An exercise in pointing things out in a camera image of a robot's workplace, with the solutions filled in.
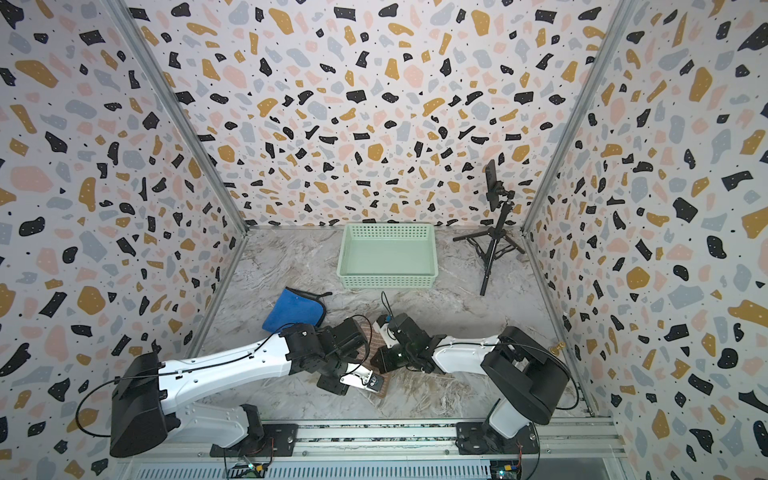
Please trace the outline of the blue dishcloth with black trim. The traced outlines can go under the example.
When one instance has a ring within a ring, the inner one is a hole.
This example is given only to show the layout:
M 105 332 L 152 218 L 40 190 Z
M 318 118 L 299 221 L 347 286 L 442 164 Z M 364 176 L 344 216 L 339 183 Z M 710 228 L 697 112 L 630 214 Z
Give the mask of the blue dishcloth with black trim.
M 323 299 L 331 295 L 331 292 L 315 294 L 285 287 L 272 311 L 267 315 L 262 329 L 269 333 L 276 333 L 288 326 L 301 323 L 319 327 L 327 314 Z

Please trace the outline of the pink striped dishcloth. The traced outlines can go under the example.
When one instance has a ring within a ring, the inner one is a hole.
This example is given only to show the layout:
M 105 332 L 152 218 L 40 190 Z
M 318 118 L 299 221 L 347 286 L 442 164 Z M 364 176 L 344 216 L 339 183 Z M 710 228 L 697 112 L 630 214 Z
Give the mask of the pink striped dishcloth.
M 374 329 L 374 323 L 377 319 L 367 321 L 362 315 L 354 315 L 353 319 L 358 323 L 362 332 L 363 340 L 365 344 L 358 348 L 358 354 L 356 360 L 362 364 L 362 366 L 380 374 L 372 365 L 371 359 L 375 355 L 376 351 L 385 346 L 382 337 Z M 380 393 L 376 394 L 379 397 L 384 397 L 387 392 L 387 388 L 392 377 L 392 373 L 380 374 L 384 377 L 384 386 Z

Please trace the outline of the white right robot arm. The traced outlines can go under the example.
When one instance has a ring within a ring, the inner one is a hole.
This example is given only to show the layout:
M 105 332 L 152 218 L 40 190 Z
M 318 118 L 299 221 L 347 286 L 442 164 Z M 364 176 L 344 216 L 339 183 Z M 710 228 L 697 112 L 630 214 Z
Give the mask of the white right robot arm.
M 459 422 L 456 446 L 462 455 L 524 453 L 538 439 L 572 381 L 566 364 L 515 326 L 497 336 L 461 339 L 427 334 L 405 317 L 387 325 L 390 343 L 372 365 L 385 374 L 401 368 L 425 374 L 484 375 L 500 399 L 481 422 Z

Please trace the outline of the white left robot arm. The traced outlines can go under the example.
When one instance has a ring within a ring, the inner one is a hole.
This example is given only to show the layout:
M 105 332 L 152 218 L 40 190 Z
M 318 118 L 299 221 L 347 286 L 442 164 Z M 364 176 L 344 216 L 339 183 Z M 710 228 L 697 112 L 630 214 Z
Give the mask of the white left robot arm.
M 382 376 L 359 357 L 370 341 L 348 318 L 332 327 L 289 323 L 265 339 L 198 358 L 163 362 L 153 352 L 136 357 L 111 387 L 109 453 L 128 458 L 167 440 L 209 442 L 223 449 L 257 450 L 264 430 L 257 407 L 226 409 L 202 399 L 258 380 L 307 372 L 324 391 L 343 396 L 351 387 L 379 392 Z

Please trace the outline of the mint green plastic basket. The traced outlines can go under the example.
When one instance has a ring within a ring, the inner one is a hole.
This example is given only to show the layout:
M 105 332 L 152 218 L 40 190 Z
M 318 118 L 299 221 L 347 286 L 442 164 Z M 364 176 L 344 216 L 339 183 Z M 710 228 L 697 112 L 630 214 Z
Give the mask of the mint green plastic basket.
M 349 289 L 429 289 L 438 276 L 430 224 L 355 223 L 344 227 L 337 264 Z

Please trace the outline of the left green circuit board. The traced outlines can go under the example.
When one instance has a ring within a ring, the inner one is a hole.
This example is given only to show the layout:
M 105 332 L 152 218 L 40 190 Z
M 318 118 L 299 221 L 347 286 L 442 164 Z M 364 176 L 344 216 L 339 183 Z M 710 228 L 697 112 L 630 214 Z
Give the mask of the left green circuit board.
M 258 462 L 246 456 L 238 459 L 229 470 L 230 479 L 265 479 L 269 463 Z

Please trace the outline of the green circuit board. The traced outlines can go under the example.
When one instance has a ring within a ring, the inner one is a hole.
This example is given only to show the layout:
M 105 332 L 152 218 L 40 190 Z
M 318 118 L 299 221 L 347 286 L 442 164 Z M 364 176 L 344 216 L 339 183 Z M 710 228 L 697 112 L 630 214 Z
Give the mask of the green circuit board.
M 269 463 L 258 462 L 246 456 L 238 459 L 229 470 L 230 479 L 265 479 Z
M 489 475 L 491 480 L 521 480 L 522 467 L 517 460 L 492 460 Z

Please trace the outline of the right green circuit board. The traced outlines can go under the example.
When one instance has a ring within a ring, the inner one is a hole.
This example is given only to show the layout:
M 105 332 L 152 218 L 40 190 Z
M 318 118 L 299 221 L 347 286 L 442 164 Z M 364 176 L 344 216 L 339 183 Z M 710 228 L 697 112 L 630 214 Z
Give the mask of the right green circuit board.
M 491 480 L 521 480 L 522 467 L 517 460 L 492 460 L 489 475 Z

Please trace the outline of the phone on tripod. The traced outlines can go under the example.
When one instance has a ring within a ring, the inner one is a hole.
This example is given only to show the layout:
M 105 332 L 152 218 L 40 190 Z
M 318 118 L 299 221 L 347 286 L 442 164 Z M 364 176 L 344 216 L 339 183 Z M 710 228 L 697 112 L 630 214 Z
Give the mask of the phone on tripod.
M 490 160 L 484 169 L 486 180 L 486 199 L 489 203 L 490 211 L 495 211 L 500 205 L 500 198 L 497 192 L 497 173 L 496 164 L 494 160 Z

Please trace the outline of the brass knob on wall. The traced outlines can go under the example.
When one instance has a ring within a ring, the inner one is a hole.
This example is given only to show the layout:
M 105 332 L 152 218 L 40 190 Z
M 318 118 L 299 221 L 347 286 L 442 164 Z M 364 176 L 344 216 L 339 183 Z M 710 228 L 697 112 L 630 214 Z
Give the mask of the brass knob on wall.
M 556 357 L 559 357 L 563 355 L 563 351 L 567 349 L 567 345 L 565 342 L 559 342 L 556 345 L 552 346 L 549 351 L 555 355 Z

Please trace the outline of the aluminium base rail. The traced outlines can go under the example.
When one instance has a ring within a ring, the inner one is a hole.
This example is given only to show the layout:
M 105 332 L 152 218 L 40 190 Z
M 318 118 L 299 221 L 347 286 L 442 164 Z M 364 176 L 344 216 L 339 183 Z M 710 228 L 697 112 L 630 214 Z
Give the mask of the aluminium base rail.
M 490 479 L 492 460 L 517 460 L 522 479 L 631 479 L 613 421 L 556 418 L 524 453 L 462 455 L 456 425 L 468 419 L 268 421 L 253 453 L 165 444 L 120 460 L 118 479 L 230 479 L 242 456 L 269 463 L 265 479 Z

